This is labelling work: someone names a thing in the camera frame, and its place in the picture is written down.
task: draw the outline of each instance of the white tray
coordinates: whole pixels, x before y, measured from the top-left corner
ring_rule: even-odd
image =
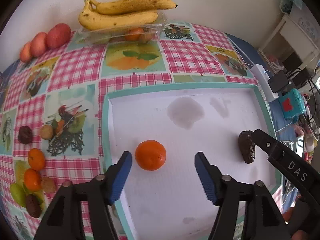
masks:
[[[187,119],[196,113],[200,118],[191,127],[186,119],[175,124],[168,116],[167,108],[177,98],[180,109],[175,113]],[[237,181],[262,180],[271,193],[280,184],[266,153],[256,147],[254,162],[246,164],[237,145],[244,130],[259,128],[275,137],[257,86],[189,83],[120,90],[106,95],[102,123],[107,166],[116,163],[123,151],[133,154],[130,174],[116,202],[129,240],[198,240],[209,235],[218,207],[207,200],[196,173],[198,151]],[[138,144],[149,139],[159,141],[167,151],[166,162],[157,171],[141,169],[134,159]],[[239,209],[241,217],[244,203]]]

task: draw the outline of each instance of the table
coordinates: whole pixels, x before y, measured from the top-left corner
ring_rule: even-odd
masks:
[[[23,179],[29,149],[42,149],[46,167],[41,175],[53,178],[58,187],[65,180],[74,184],[89,181],[106,170],[101,133],[106,93],[178,82],[258,84],[223,32],[185,22],[169,24],[165,27],[167,34],[163,32],[158,42],[143,45],[89,47],[77,42],[78,33],[74,31],[68,44],[48,50],[28,64],[16,61],[9,68],[9,72],[16,70],[7,75],[10,78],[0,97],[0,132],[5,120],[10,119],[12,139],[10,143],[0,139],[0,209],[20,239],[32,239],[40,222],[18,206],[9,192],[10,184]],[[170,39],[172,25],[187,35]],[[149,54],[150,60],[127,57],[123,51]],[[66,141],[57,140],[55,147],[49,147],[48,141],[39,135],[42,125],[54,122],[59,125],[62,112],[75,111],[85,113],[84,119],[78,120],[81,124],[68,128]],[[33,130],[33,142],[29,145],[17,140],[22,125]],[[44,208],[54,197],[42,191],[38,195]],[[281,187],[273,197],[281,208]],[[83,203],[82,209],[84,231],[87,239],[92,239],[87,204]],[[115,208],[110,210],[119,238],[126,239]]]

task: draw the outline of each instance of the banana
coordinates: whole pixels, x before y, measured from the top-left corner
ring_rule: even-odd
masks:
[[[79,23],[90,31],[104,28],[144,25],[154,22],[158,14],[154,10],[128,13],[117,16],[102,15],[91,10],[90,1],[84,1],[84,8],[79,14]]]
[[[90,0],[90,3],[96,6],[98,13],[105,15],[119,15],[147,10],[165,10],[177,7],[171,0],[118,0],[105,3]]]

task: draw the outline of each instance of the green pear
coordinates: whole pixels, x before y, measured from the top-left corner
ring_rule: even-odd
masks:
[[[15,202],[22,207],[26,207],[26,193],[18,183],[13,183],[10,185],[10,193]]]

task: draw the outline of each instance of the tangerine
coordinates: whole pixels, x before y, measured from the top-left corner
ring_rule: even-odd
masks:
[[[35,171],[42,170],[45,165],[43,152],[37,148],[33,148],[28,152],[28,162]]]
[[[132,29],[129,30],[129,35],[126,35],[124,38],[126,41],[137,41],[142,33],[144,33],[143,28]]]
[[[24,173],[23,182],[27,189],[30,191],[41,190],[41,176],[38,171],[27,169]]]
[[[135,158],[144,170],[155,171],[165,163],[166,151],[161,143],[147,140],[138,145]]]

